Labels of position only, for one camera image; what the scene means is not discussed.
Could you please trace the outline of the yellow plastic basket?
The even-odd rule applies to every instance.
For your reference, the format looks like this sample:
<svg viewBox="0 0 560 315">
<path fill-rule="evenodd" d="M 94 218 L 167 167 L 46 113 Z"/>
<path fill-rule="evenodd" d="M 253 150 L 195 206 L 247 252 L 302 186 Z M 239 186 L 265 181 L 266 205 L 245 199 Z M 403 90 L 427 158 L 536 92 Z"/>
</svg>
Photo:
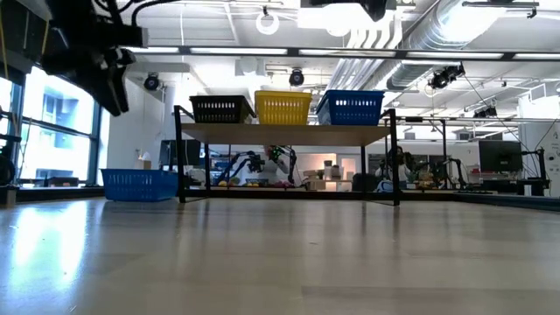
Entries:
<svg viewBox="0 0 560 315">
<path fill-rule="evenodd" d="M 306 125 L 311 102 L 310 93 L 255 92 L 255 109 L 260 124 Z"/>
</svg>

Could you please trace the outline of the large glass window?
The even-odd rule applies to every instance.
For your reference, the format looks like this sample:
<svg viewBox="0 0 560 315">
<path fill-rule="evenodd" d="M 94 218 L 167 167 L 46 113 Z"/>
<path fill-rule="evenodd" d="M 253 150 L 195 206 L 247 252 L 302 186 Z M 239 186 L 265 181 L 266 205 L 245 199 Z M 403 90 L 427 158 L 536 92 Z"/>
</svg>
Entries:
<svg viewBox="0 0 560 315">
<path fill-rule="evenodd" d="M 94 186 L 102 109 L 68 80 L 33 67 L 0 71 L 0 135 L 20 137 L 8 150 L 16 186 Z"/>
</svg>

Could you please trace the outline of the black computer monitor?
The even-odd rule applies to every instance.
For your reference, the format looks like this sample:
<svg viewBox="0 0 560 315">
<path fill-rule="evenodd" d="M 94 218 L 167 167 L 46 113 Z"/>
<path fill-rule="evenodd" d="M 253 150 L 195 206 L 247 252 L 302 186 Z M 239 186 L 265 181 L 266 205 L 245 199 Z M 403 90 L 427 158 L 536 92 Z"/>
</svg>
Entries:
<svg viewBox="0 0 560 315">
<path fill-rule="evenodd" d="M 519 172 L 522 170 L 522 146 L 513 141 L 478 141 L 479 169 L 482 172 Z"/>
<path fill-rule="evenodd" d="M 200 165 L 201 143 L 195 139 L 182 141 L 183 150 L 180 152 L 183 165 Z M 178 165 L 177 142 L 175 140 L 162 140 L 159 151 L 159 164 L 162 166 Z"/>
</svg>

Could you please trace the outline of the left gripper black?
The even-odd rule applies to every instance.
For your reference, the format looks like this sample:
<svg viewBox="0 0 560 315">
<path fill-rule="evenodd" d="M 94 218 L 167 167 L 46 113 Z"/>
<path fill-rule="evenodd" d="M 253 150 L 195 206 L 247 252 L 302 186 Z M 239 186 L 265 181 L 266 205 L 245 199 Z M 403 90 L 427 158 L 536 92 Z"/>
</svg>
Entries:
<svg viewBox="0 0 560 315">
<path fill-rule="evenodd" d="M 85 76 L 85 89 L 112 116 L 129 111 L 125 73 L 135 62 L 134 53 L 118 45 L 77 45 L 47 53 L 41 59 L 48 74 L 75 79 Z"/>
</svg>

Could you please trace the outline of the black table edge rail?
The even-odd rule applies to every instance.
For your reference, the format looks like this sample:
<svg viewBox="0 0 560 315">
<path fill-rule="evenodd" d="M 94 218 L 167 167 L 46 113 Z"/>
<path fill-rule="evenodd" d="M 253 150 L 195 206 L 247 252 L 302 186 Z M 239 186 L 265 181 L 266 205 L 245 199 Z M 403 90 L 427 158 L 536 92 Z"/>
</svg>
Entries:
<svg viewBox="0 0 560 315">
<path fill-rule="evenodd" d="M 102 197 L 101 187 L 14 188 L 0 187 L 0 205 L 51 200 L 74 200 Z M 187 198 L 273 199 L 273 200 L 366 200 L 393 202 L 391 193 L 381 192 L 307 192 L 268 188 L 187 190 Z M 560 198 L 518 196 L 507 194 L 462 193 L 453 191 L 402 192 L 400 201 L 465 202 L 497 207 L 519 207 L 560 213 Z"/>
</svg>

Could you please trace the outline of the long ceiling light bar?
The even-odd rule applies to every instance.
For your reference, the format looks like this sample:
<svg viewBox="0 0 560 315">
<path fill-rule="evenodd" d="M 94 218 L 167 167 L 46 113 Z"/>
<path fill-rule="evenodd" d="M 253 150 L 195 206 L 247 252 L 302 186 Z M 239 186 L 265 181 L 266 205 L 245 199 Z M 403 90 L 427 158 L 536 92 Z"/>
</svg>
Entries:
<svg viewBox="0 0 560 315">
<path fill-rule="evenodd" d="M 287 58 L 342 58 L 373 60 L 433 60 L 475 62 L 558 62 L 560 52 L 484 52 L 464 50 L 403 50 L 403 49 L 354 49 L 354 48 L 300 48 L 252 46 L 152 46 L 129 47 L 139 55 L 180 55 L 215 57 L 287 57 Z"/>
</svg>

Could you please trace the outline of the blue plastic basket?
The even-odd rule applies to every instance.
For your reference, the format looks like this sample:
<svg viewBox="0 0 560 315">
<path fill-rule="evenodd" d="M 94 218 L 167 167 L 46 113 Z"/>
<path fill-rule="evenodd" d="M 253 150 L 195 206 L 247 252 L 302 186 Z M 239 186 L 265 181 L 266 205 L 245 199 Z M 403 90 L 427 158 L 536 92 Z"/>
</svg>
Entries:
<svg viewBox="0 0 560 315">
<path fill-rule="evenodd" d="M 327 90 L 316 115 L 321 125 L 377 126 L 383 91 Z"/>
<path fill-rule="evenodd" d="M 160 170 L 101 169 L 105 197 L 113 201 L 157 202 L 174 198 L 178 174 Z"/>
</svg>

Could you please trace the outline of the black ceiling spotlight cluster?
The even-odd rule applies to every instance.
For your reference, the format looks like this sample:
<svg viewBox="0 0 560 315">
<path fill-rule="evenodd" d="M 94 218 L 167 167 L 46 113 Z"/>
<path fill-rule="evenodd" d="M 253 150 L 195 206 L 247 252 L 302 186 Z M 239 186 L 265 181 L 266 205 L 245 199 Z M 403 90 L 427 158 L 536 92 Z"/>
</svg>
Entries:
<svg viewBox="0 0 560 315">
<path fill-rule="evenodd" d="M 446 88 L 465 73 L 466 71 L 462 63 L 459 63 L 457 66 L 446 66 L 433 74 L 433 77 L 428 80 L 428 86 L 432 89 Z"/>
</svg>

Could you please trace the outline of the silver air duct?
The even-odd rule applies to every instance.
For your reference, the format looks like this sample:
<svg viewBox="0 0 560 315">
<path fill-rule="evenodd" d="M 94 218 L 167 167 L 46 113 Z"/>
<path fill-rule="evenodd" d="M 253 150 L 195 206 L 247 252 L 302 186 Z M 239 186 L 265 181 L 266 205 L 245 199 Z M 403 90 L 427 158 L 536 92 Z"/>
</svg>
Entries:
<svg viewBox="0 0 560 315">
<path fill-rule="evenodd" d="M 499 7 L 469 7 L 465 1 L 440 0 L 418 26 L 402 40 L 403 50 L 461 50 L 486 32 L 506 11 Z M 403 90 L 433 65 L 403 64 L 388 60 L 379 68 L 387 75 L 382 80 L 388 89 Z"/>
</svg>

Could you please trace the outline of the black plastic basket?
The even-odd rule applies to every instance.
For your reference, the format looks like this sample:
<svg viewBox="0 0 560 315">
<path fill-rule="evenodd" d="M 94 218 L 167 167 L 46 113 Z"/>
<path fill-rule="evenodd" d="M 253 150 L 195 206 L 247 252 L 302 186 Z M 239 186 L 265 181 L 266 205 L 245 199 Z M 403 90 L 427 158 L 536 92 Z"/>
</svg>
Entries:
<svg viewBox="0 0 560 315">
<path fill-rule="evenodd" d="M 255 111 L 243 95 L 190 96 L 196 123 L 251 124 Z"/>
</svg>

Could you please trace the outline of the person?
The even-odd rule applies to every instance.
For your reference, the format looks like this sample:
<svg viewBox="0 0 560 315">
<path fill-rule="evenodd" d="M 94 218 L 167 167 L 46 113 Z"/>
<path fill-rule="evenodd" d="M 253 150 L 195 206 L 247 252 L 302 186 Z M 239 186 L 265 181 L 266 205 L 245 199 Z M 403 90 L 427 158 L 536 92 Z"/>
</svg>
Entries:
<svg viewBox="0 0 560 315">
<path fill-rule="evenodd" d="M 262 167 L 262 171 L 259 173 L 259 178 L 267 179 L 268 183 L 271 185 L 282 181 L 279 177 L 279 173 L 281 172 L 284 175 L 288 175 L 289 166 L 280 157 L 279 153 L 275 153 L 274 146 L 265 144 L 263 149 L 262 159 L 265 164 Z"/>
<path fill-rule="evenodd" d="M 377 193 L 392 193 L 394 184 L 393 170 L 397 169 L 397 184 L 400 189 L 407 189 L 410 183 L 411 170 L 406 164 L 406 152 L 401 146 L 396 147 L 395 159 L 392 159 L 393 150 L 388 153 L 387 159 L 381 161 L 380 167 L 375 171 L 374 175 L 379 179 L 379 183 L 375 189 Z"/>
</svg>

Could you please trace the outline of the wooden shelf with black frame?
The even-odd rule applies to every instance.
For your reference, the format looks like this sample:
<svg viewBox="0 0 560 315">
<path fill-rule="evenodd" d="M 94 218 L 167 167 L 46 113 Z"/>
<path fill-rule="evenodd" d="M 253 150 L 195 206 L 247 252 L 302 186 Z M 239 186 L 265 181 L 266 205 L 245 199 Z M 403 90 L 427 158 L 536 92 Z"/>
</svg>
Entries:
<svg viewBox="0 0 560 315">
<path fill-rule="evenodd" d="M 183 123 L 181 115 L 186 110 L 179 105 L 173 107 L 175 137 L 177 153 L 183 150 L 183 135 L 204 144 L 204 151 L 209 153 L 211 144 L 227 145 L 257 145 L 278 144 L 296 146 L 332 146 L 360 148 L 361 171 L 366 171 L 366 147 L 384 137 L 391 140 L 392 158 L 396 158 L 396 112 L 393 109 L 384 111 L 381 115 L 389 119 L 388 127 L 380 126 L 346 126 L 346 125 L 261 125 L 261 124 L 211 124 L 211 123 Z M 393 192 L 368 192 L 363 186 L 359 192 L 314 192 L 310 195 L 302 191 L 279 191 L 266 189 L 247 189 L 232 192 L 225 190 L 214 191 L 210 182 L 210 165 L 205 165 L 206 183 L 201 191 L 190 192 L 185 183 L 185 170 L 182 158 L 178 158 L 178 200 L 181 203 L 188 197 L 200 200 L 209 198 L 240 198 L 240 199 L 273 199 L 273 200 L 364 200 L 391 201 L 398 206 L 402 193 L 398 186 L 398 179 L 393 179 Z"/>
</svg>

